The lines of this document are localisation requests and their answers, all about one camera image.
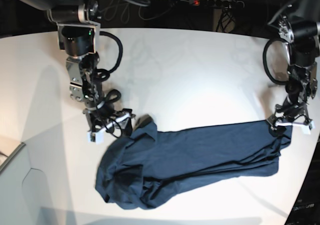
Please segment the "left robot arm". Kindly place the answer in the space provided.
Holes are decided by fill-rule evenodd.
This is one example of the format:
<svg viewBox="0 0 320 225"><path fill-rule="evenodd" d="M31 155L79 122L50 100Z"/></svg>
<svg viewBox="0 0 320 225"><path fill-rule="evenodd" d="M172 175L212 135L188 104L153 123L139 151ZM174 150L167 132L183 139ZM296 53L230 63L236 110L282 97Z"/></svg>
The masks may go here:
<svg viewBox="0 0 320 225"><path fill-rule="evenodd" d="M318 90L316 58L320 56L320 0L288 0L268 25L276 27L279 36L265 44L263 68L268 78L274 84L284 86L287 93L283 104L277 104L266 120L269 133L280 137L287 127L293 126L309 134L315 125L309 117L307 104ZM281 42L284 47L288 63L286 81L275 79L268 68L267 51L274 42Z"/></svg>

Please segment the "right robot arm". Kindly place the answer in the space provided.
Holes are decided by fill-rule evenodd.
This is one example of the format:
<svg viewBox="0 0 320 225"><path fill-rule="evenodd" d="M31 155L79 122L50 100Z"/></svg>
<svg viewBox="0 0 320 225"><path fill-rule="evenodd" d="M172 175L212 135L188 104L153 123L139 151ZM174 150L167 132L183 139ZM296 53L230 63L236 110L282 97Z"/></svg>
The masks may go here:
<svg viewBox="0 0 320 225"><path fill-rule="evenodd" d="M89 130L89 141L97 142L103 133L113 135L119 129L121 137L133 132L132 109L116 110L114 104L122 94L117 89L103 91L103 82L110 78L121 63L123 44L115 35L101 30L96 22L97 0L19 0L31 7L45 11L50 22L55 23L60 50L68 55L66 69L69 75L70 97L84 103ZM100 36L114 40L118 46L115 65L110 69L98 68L100 56L97 48Z"/></svg>

